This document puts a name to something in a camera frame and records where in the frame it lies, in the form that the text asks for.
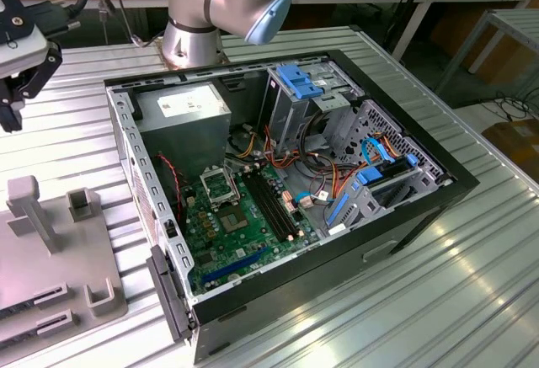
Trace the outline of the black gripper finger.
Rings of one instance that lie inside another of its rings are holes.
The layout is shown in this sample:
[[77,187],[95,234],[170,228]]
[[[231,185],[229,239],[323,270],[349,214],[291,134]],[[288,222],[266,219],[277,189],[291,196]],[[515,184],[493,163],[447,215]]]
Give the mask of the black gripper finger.
[[60,46],[50,46],[45,60],[22,71],[17,77],[1,79],[1,127],[11,133],[22,130],[20,110],[27,99],[34,99],[62,64]]

